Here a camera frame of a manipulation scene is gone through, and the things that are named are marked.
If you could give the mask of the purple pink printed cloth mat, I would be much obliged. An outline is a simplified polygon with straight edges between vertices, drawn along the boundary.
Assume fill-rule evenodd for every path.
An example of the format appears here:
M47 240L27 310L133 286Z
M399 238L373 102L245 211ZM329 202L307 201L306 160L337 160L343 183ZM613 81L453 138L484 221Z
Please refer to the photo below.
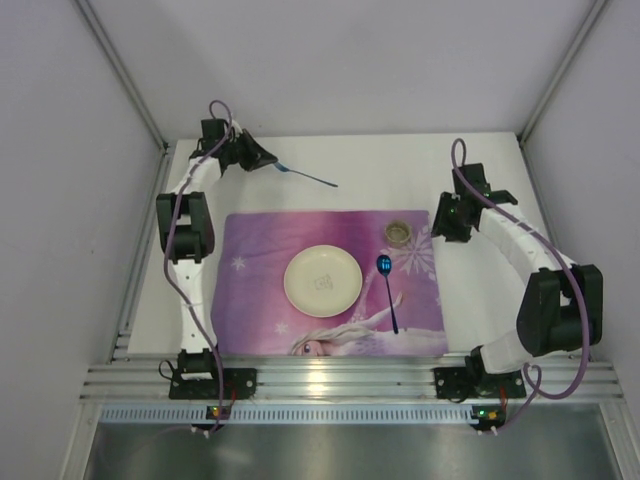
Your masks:
M410 242L390 247L385 226L401 220ZM284 271L300 251L331 245L358 262L363 286L356 303L331 318L296 310ZM399 334L392 329L384 278L376 259L388 255ZM212 324L223 354L296 356L440 356L449 345L426 210L236 213L224 226Z

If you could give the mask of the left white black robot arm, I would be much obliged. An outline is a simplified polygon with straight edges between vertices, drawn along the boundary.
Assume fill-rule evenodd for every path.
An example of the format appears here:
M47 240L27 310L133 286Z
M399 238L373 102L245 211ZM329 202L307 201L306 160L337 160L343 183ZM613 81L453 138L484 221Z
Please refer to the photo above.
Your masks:
M209 119L201 126L202 137L187 160L185 173L172 190L156 197L163 273L180 305L176 382L214 380L222 371L217 337L210 325L211 301L204 291L205 260L215 248L204 188L215 185L232 165L251 172L277 162L235 120Z

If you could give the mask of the blue plastic fork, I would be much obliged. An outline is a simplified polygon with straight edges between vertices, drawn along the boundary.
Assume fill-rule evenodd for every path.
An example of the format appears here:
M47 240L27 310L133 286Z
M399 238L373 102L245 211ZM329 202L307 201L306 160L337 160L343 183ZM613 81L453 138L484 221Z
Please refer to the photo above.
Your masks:
M330 182L330 181L327 181L327 180L324 180L324 179L309 175L307 173L304 173L304 172L301 172L301 171L298 171L298 170L291 169L291 168L283 165L279 161L275 162L273 164L273 166L281 173L299 175L299 176L302 176L302 177L305 177L307 179L319 182L319 183L321 183L323 185L326 185L326 186L329 186L329 187L332 187L332 188L337 188L338 187L338 185L336 183L333 183L333 182Z

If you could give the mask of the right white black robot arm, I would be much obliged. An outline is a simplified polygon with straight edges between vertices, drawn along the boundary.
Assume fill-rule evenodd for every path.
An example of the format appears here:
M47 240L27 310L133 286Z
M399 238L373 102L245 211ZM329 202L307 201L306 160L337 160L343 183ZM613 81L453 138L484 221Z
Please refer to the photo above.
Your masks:
M560 253L529 226L517 199L493 190L480 163L452 171L454 190L441 194L432 234L468 243L473 233L491 242L524 282L514 327L476 347L467 362L480 375L506 374L556 351L598 344L603 335L604 280L594 265Z

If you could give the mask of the small beige cup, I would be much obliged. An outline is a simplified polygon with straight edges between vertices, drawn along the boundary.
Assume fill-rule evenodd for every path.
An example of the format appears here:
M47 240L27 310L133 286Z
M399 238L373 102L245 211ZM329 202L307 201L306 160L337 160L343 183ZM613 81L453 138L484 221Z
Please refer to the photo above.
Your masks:
M412 238L412 228L401 220L394 220L385 226L384 235L387 244L393 248L407 245Z

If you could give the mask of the blue plastic spoon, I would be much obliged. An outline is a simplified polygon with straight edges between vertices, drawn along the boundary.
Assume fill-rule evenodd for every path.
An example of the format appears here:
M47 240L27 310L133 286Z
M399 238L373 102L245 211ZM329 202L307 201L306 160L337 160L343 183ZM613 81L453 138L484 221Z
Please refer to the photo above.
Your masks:
M376 259L376 268L377 268L378 273L385 280L385 285L386 285L386 290L387 290L387 295L388 295L388 300L389 300L390 315L391 315L391 321L392 321L392 329L393 329L394 334L398 335L399 334L399 327L398 327L397 318L396 318L396 314L395 314L394 300L393 300L392 295L391 295L391 288L390 288L390 283L389 283L389 276L390 276L391 271L392 271L391 258L388 255L385 255L385 254L379 255L377 257L377 259Z

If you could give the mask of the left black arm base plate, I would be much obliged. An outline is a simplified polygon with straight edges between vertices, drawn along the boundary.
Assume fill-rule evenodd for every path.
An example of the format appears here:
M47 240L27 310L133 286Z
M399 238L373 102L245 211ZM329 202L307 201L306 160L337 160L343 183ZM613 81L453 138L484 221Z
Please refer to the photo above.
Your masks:
M257 370L254 368L223 369L223 399L246 400L257 389ZM219 398L217 372L185 373L176 371L168 394L171 400L214 400Z

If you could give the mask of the cream round plate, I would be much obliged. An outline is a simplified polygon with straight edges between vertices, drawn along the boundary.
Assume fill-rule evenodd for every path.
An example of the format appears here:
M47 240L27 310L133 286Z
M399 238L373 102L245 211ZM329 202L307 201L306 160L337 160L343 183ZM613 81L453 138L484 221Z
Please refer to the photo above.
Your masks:
M289 303L314 318L331 318L352 307L363 286L356 259L344 249L316 245L297 253L283 275Z

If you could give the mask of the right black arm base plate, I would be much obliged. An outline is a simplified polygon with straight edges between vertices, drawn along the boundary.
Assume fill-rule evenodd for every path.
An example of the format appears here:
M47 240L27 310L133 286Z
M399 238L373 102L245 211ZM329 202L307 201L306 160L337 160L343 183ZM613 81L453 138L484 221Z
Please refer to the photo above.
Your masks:
M466 367L433 369L436 398L454 403L468 399L524 399L526 389L521 373L473 376Z

